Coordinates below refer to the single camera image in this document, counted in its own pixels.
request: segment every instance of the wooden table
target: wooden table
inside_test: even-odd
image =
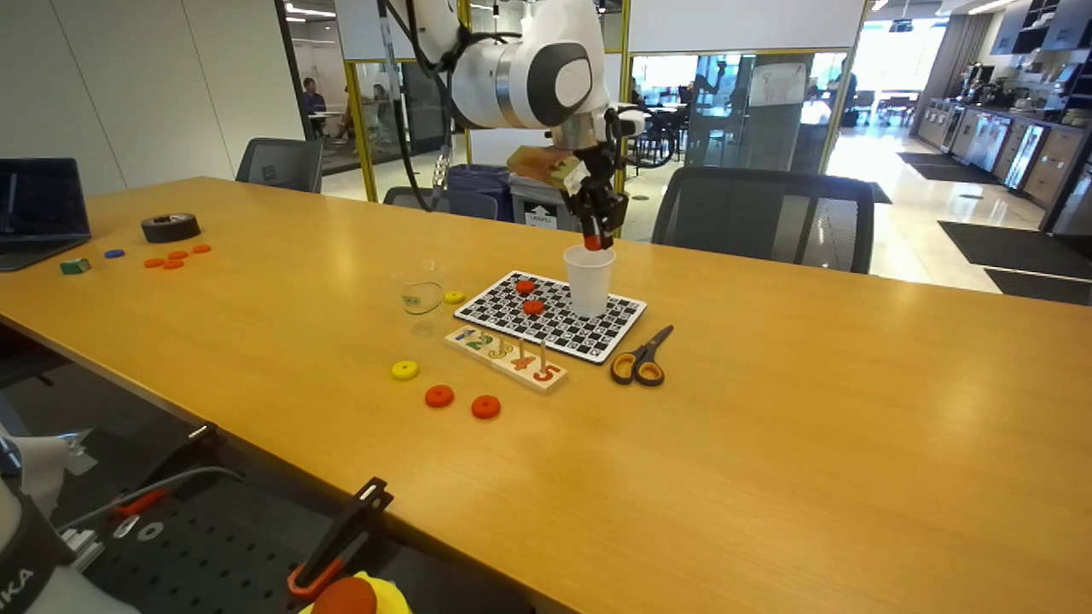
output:
[[[156,211],[215,254],[145,270]],[[392,274],[563,277],[574,237],[222,181],[95,199],[93,228],[93,274],[0,277],[6,323],[334,489],[387,477],[400,522],[566,608],[1092,611],[1083,309],[620,243],[633,340],[675,323],[668,381],[559,360],[540,395],[452,352],[452,313],[406,319]]]

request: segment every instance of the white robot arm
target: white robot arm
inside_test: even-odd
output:
[[[454,0],[379,0],[420,62],[452,77],[452,106],[467,127],[557,129],[579,169],[563,181],[591,249],[609,249],[624,218],[611,193],[620,169],[619,120],[606,91],[606,38],[595,0],[529,0],[517,35],[471,35]]]

